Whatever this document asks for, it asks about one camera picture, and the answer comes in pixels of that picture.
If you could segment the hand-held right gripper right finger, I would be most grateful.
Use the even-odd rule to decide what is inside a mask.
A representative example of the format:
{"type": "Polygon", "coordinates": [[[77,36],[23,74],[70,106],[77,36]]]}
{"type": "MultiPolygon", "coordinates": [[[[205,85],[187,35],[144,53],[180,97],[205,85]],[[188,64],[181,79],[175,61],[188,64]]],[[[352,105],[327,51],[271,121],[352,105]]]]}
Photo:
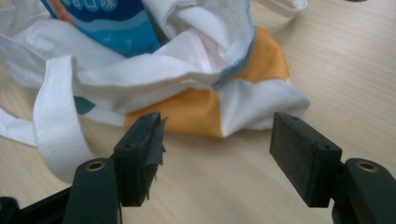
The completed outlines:
{"type": "Polygon", "coordinates": [[[327,207],[342,149],[302,119],[275,112],[270,154],[308,207],[327,207]]]}

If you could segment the blue snack packet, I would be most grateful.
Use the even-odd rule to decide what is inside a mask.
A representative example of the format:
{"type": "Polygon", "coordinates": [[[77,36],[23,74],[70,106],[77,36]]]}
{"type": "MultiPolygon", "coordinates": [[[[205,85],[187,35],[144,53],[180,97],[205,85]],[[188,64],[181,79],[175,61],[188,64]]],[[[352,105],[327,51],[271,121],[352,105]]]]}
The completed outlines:
{"type": "Polygon", "coordinates": [[[49,14],[125,57],[160,47],[142,0],[40,0],[49,14]]]}

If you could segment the white orange green tote bag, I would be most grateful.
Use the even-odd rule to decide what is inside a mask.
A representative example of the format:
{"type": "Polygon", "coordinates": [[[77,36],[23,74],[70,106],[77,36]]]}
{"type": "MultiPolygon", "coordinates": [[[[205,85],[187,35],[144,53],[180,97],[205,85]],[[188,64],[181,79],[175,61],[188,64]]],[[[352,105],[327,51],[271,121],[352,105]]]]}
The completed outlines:
{"type": "Polygon", "coordinates": [[[159,111],[171,132],[226,137],[308,108],[248,0],[142,1],[160,47],[125,57],[54,19],[40,0],[0,0],[0,60],[37,92],[31,119],[0,108],[0,136],[36,147],[68,182],[92,158],[81,118],[130,126],[159,111]]]}

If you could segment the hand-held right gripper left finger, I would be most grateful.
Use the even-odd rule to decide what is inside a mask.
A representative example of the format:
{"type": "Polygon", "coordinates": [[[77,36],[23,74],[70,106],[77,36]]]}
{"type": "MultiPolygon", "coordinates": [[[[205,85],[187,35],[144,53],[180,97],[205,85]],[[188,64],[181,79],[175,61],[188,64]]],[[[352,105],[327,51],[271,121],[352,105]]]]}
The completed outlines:
{"type": "Polygon", "coordinates": [[[163,134],[166,119],[153,112],[137,119],[114,147],[120,203],[124,207],[141,206],[149,198],[149,189],[163,164],[163,134]]]}

